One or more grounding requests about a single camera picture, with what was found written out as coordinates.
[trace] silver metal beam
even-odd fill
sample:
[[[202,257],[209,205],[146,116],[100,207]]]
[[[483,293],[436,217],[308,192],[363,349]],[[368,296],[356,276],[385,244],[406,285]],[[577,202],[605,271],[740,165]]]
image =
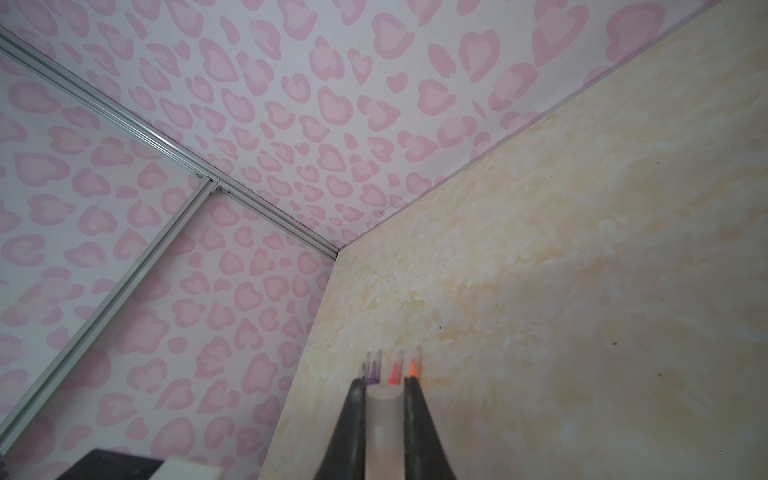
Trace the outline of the silver metal beam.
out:
[[[295,235],[322,255],[331,260],[336,259],[339,249],[328,240],[245,188],[240,182],[235,181],[232,177],[178,144],[136,114],[93,88],[89,83],[35,50],[3,27],[0,27],[0,51],[16,61],[19,66],[59,88],[96,115],[107,118],[130,136],[150,147],[156,148],[165,157],[186,170],[204,174],[214,179],[221,188],[239,200],[239,202],[254,209],[262,217],[271,220],[287,232]]]
[[[209,177],[204,177],[195,191],[165,227],[150,242],[146,250],[131,265],[114,289],[94,310],[88,320],[59,352],[48,368],[38,377],[12,411],[0,424],[0,455],[5,457],[13,445],[21,438],[35,417],[40,413],[64,382],[67,376],[79,364],[85,353],[96,343],[107,325],[115,318],[123,304],[141,284],[154,264],[190,221],[205,200],[219,187]]]

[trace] beige marble surface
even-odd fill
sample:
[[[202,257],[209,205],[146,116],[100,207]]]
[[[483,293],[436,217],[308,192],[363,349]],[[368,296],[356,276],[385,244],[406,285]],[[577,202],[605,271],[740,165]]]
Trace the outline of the beige marble surface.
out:
[[[768,2],[726,0],[346,248],[261,480],[418,343],[456,475],[768,478]]]

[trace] black object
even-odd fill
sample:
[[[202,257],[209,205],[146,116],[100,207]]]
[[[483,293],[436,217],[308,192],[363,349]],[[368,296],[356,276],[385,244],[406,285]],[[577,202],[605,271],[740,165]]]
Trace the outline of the black object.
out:
[[[354,379],[315,480],[363,480],[365,474],[366,384]]]
[[[456,480],[442,451],[419,380],[404,380],[406,480]]]
[[[162,460],[95,449],[62,473],[58,480],[147,480],[160,465],[163,465]]]

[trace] pink heart pattern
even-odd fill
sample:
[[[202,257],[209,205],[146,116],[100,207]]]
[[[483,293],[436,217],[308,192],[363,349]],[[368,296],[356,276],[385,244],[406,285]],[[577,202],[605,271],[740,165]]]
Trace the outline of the pink heart pattern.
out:
[[[102,74],[110,74],[113,66],[122,71],[124,65],[118,62],[133,58],[127,38],[97,25],[85,4],[33,2],[25,12],[36,15],[31,18],[43,30],[58,25],[59,32],[66,28],[81,41],[87,39],[93,48],[84,51],[103,64],[92,65]],[[100,32],[111,43],[96,45]],[[5,286],[0,306],[2,419],[193,187],[187,174],[21,71],[0,71],[0,89],[7,93],[0,96],[0,142],[8,158],[0,190],[9,193],[0,201],[0,283]],[[145,170],[155,176],[146,179],[153,185],[150,190],[140,185]],[[161,187],[157,179],[164,182]],[[169,190],[172,197],[166,195]],[[164,295],[164,284],[152,283],[154,276],[148,279],[137,301],[152,302]],[[125,345],[136,346],[132,340]],[[111,374],[109,358],[95,349],[88,363],[90,369],[68,379],[67,391],[104,385]],[[85,437],[83,429],[76,429],[66,446],[74,449]]]
[[[368,201],[386,200],[383,192],[365,192]],[[160,201],[159,195],[153,198]],[[148,196],[126,199],[125,215],[138,201],[150,205]],[[203,205],[172,254],[147,275],[57,393],[40,417],[46,420],[8,459],[16,477],[40,465],[71,464],[95,446],[204,458],[226,465],[228,478],[258,473],[333,265],[271,223],[254,219],[224,196]],[[98,236],[74,246],[68,268],[102,268],[110,253],[91,238]],[[66,306],[69,298],[82,305],[85,293],[75,280],[65,269],[54,270],[35,289],[44,298],[62,298],[58,304]],[[216,291],[222,283],[227,288]],[[31,304],[16,306],[18,317],[53,307],[43,310],[45,303],[35,303],[34,295],[24,300],[29,296]],[[57,321],[51,332],[63,323]],[[32,381],[33,372],[23,367],[35,344],[15,334],[20,328],[8,326],[8,334],[0,335],[0,408]]]
[[[2,4],[6,28],[341,247],[425,191],[408,188],[410,175],[432,186],[451,177],[511,134],[505,115],[548,111],[699,11],[702,1]],[[16,85],[14,97],[25,113],[61,103],[34,83]],[[25,136],[13,121],[0,118],[6,144]],[[72,124],[79,121],[87,120],[74,115],[69,130],[51,132],[50,155],[99,143]],[[411,141],[398,141],[402,132]],[[296,156],[287,158],[296,163],[274,145],[290,146]],[[358,155],[376,168],[319,171],[315,180],[307,169],[323,146],[348,167]],[[36,161],[45,171],[32,183],[61,176],[56,161]],[[136,190],[158,180],[149,175]],[[360,200],[367,184],[385,192],[387,205]],[[362,215],[313,215],[334,211],[339,198]]]

